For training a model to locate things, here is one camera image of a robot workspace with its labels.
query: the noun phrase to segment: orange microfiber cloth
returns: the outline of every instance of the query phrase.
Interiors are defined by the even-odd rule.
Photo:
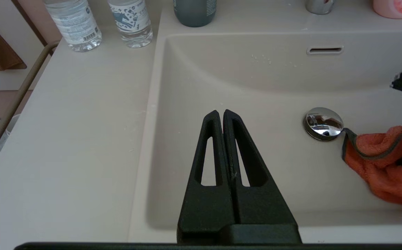
[[[342,158],[384,201],[402,204],[402,126],[386,133],[356,135],[346,132]]]

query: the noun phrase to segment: barcode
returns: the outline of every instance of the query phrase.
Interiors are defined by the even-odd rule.
[[[84,37],[84,41],[86,42],[86,41],[90,40],[91,38],[94,38],[95,36],[96,36],[96,34],[93,32],[90,35],[87,35],[86,37]]]

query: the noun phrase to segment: sink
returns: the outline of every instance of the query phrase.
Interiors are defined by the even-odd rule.
[[[402,92],[389,87],[402,71],[402,32],[188,34],[158,43],[129,241],[176,242],[203,117],[230,109],[304,242],[402,242],[402,206],[375,197],[343,162],[344,136],[320,142],[302,127],[314,107],[359,134],[402,125]],[[215,183],[211,148],[204,185]]]

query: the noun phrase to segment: pink container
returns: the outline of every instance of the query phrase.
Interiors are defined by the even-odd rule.
[[[402,19],[402,0],[374,0],[377,14],[394,19]]]

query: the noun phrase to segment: faucet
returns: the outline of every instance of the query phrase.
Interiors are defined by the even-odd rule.
[[[331,12],[335,0],[307,0],[306,9],[313,14],[327,15]]]

